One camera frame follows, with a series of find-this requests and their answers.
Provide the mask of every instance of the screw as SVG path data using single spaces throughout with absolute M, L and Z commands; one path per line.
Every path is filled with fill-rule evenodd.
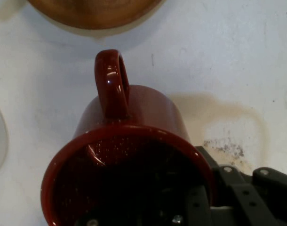
M 89 220 L 87 226 L 98 226 L 98 221 L 96 219 Z
M 183 217 L 181 215 L 175 215 L 172 220 L 173 225 L 181 225 L 183 223 Z
M 266 170 L 266 169 L 261 169 L 261 170 L 260 170 L 260 173 L 263 174 L 263 175 L 265 175 L 265 176 L 267 176 L 267 175 L 269 174 L 269 171 Z
M 225 170 L 225 172 L 228 172 L 228 173 L 230 173 L 230 172 L 232 172 L 232 168 L 230 168 L 230 167 L 224 167 L 224 170 Z

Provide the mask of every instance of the bolt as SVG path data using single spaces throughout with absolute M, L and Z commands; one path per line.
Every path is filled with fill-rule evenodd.
M 172 220 L 173 225 L 181 225 L 183 223 L 183 217 L 181 215 L 175 215 Z
M 87 226 L 98 226 L 98 221 L 96 219 L 89 220 Z
M 230 173 L 230 172 L 232 172 L 232 168 L 230 168 L 230 167 L 224 167 L 224 170 L 225 170 L 225 172 L 228 172 L 228 173 Z
M 261 170 L 260 170 L 260 173 L 263 174 L 263 175 L 265 175 L 265 176 L 267 176 L 267 175 L 269 174 L 269 171 L 266 170 L 266 169 L 261 169 Z

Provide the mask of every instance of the mug handle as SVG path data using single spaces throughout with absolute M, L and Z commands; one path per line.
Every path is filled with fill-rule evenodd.
M 97 54 L 95 78 L 105 118 L 128 118 L 129 82 L 119 51 L 109 49 Z

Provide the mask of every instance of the stain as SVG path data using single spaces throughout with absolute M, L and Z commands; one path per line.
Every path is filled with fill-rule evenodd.
M 205 9 L 205 11 L 208 12 L 208 5 L 205 2 L 203 2 L 202 5 L 203 5 L 203 8 Z
M 154 63 L 154 54 L 151 54 L 151 60 L 152 60 L 152 66 L 155 66 L 155 63 Z
M 214 159 L 217 158 L 217 161 L 220 160 L 218 162 L 230 164 L 234 161 L 237 168 L 240 169 L 241 167 L 248 172 L 252 172 L 250 170 L 256 167 L 267 165 L 269 157 L 268 146 L 270 143 L 269 130 L 263 117 L 253 107 L 245 107 L 240 103 L 220 101 L 207 93 L 174 94 L 170 98 L 183 116 L 191 142 L 194 145 L 207 145 L 207 150 L 211 156 Z M 231 134 L 224 132 L 223 134 L 225 135 L 222 139 L 206 136 L 206 132 L 212 125 L 218 122 L 229 123 L 237 120 L 248 121 L 254 127 L 253 131 L 255 131 L 256 137 L 252 137 L 250 134 L 246 134 L 243 137 L 243 140 L 249 139 L 251 141 L 249 143 L 252 145 L 251 150 L 254 150 L 253 154 L 251 150 L 243 148 L 240 137 L 233 139 L 232 127 L 227 127 L 227 125 L 223 126 L 223 128 L 226 129 L 226 132 L 231 130 Z M 252 159 L 251 155 L 255 156 L 256 160 L 254 162 L 248 162 L 248 159 Z
M 205 140 L 203 146 L 219 164 L 230 164 L 246 174 L 252 173 L 252 166 L 245 159 L 242 146 L 233 143 L 230 137 Z
M 181 56 L 182 54 L 186 54 L 187 53 L 187 49 L 182 47 L 180 50 L 179 50 L 179 56 Z
M 220 152 L 231 154 L 235 159 L 244 157 L 243 148 L 240 145 L 232 143 L 230 137 L 227 139 L 205 140 L 203 146 L 206 148 L 209 146 L 215 147 Z

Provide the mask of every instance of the black plastic part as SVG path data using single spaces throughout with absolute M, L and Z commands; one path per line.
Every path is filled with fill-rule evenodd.
M 245 226 L 246 223 L 237 217 L 234 208 L 220 207 L 211 209 L 211 217 L 214 226 Z
M 259 168 L 253 172 L 253 185 L 266 200 L 271 212 L 287 222 L 287 175 L 275 169 Z
M 188 226 L 212 226 L 209 201 L 204 186 L 191 188 L 185 196 Z
M 200 182 L 187 183 L 191 181 L 187 178 L 184 183 L 179 174 L 166 172 L 160 191 L 138 193 L 129 203 L 92 210 L 75 226 L 87 226 L 91 219 L 99 226 L 287 226 L 286 174 L 259 168 L 249 176 L 233 166 L 219 166 L 203 147 L 196 148 L 214 173 L 216 207 L 209 206 Z M 175 224 L 176 215 L 184 221 Z
M 275 217 L 251 185 L 230 185 L 230 189 L 235 197 L 235 206 L 244 213 L 248 225 L 278 226 Z

